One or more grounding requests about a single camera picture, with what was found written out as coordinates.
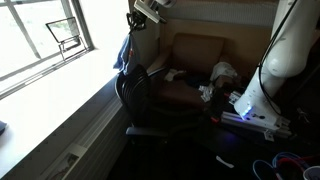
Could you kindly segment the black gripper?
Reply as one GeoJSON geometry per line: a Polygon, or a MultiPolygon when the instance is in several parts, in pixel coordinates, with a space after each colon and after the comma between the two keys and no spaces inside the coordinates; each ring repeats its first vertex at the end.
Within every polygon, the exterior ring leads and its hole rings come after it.
{"type": "Polygon", "coordinates": [[[167,0],[135,0],[134,8],[143,14],[138,13],[137,18],[135,12],[126,14],[130,31],[133,32],[135,28],[137,31],[144,30],[147,17],[155,23],[165,23],[166,20],[158,14],[159,6],[166,7],[167,0]]]}

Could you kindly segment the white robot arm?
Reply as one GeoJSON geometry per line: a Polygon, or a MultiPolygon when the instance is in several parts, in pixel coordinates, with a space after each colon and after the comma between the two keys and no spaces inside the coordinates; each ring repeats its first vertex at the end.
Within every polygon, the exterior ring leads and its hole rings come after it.
{"type": "MultiPolygon", "coordinates": [[[[287,78],[306,67],[320,0],[280,0],[268,47],[244,93],[233,102],[238,117],[261,126],[279,126],[280,109],[271,97],[287,78]]],[[[178,34],[171,49],[176,71],[209,72],[212,80],[234,78],[236,70],[222,61],[224,40],[211,36],[178,34]]]]}

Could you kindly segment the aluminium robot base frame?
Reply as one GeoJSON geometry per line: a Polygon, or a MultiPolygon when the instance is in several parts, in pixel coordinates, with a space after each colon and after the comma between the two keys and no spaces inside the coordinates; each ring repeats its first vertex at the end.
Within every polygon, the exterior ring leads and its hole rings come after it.
{"type": "Polygon", "coordinates": [[[240,105],[238,99],[241,94],[233,91],[229,96],[229,103],[233,106],[235,113],[223,111],[221,122],[245,128],[264,134],[264,139],[274,141],[274,137],[289,138],[292,135],[290,121],[278,115],[268,102],[254,105],[248,97],[244,97],[245,104],[240,105]]]}

